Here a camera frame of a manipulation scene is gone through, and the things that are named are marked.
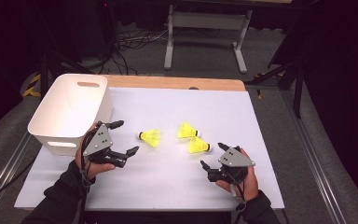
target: metal stand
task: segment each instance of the metal stand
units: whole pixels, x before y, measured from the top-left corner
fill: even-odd
[[[207,13],[175,12],[174,6],[170,5],[168,16],[168,43],[165,53],[164,69],[172,68],[173,55],[173,27],[193,27],[210,28],[222,30],[240,30],[240,35],[236,42],[232,43],[234,53],[237,59],[241,73],[246,73],[246,65],[242,56],[241,47],[249,22],[252,16],[252,10],[248,10],[246,15],[220,15]]]

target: white paper sheet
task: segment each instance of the white paper sheet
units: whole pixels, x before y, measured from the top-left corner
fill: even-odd
[[[111,121],[125,121],[122,127],[110,131],[112,150],[125,153],[134,146],[140,149],[124,168],[97,176],[87,210],[234,210],[237,201],[209,182],[200,164],[203,160],[211,168],[221,167],[217,159],[224,151],[218,142],[243,147],[256,163],[259,187],[271,200],[272,208],[284,208],[248,92],[138,88],[111,88],[110,92],[114,104]],[[199,130],[213,150],[188,153],[189,139],[177,138],[182,121]],[[161,131],[156,148],[136,138],[139,132],[150,129]],[[43,191],[54,184],[72,159],[53,155],[42,147],[15,207],[36,207],[44,198]]]

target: white plastic basket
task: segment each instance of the white plastic basket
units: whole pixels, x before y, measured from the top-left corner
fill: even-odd
[[[28,124],[28,132],[57,155],[75,156],[95,121],[109,122],[111,100],[105,77],[64,74],[54,81]]]

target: wooden table edge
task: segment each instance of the wooden table edge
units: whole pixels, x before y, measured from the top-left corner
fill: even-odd
[[[198,78],[198,77],[144,77],[100,75],[105,77],[109,87],[154,88],[186,90],[197,88],[205,91],[246,91],[241,80]]]

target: yellow shuttlecock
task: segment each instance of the yellow shuttlecock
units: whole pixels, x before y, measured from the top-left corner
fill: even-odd
[[[204,142],[202,139],[198,138],[197,136],[191,137],[190,144],[188,146],[188,152],[195,153],[195,152],[209,151],[211,149],[212,149],[211,145]]]
[[[187,122],[182,122],[179,128],[178,138],[188,138],[193,136],[200,137],[201,133],[191,127]]]
[[[144,140],[150,146],[156,147],[159,144],[159,129],[152,129],[146,132],[141,132],[138,134],[138,138]]]

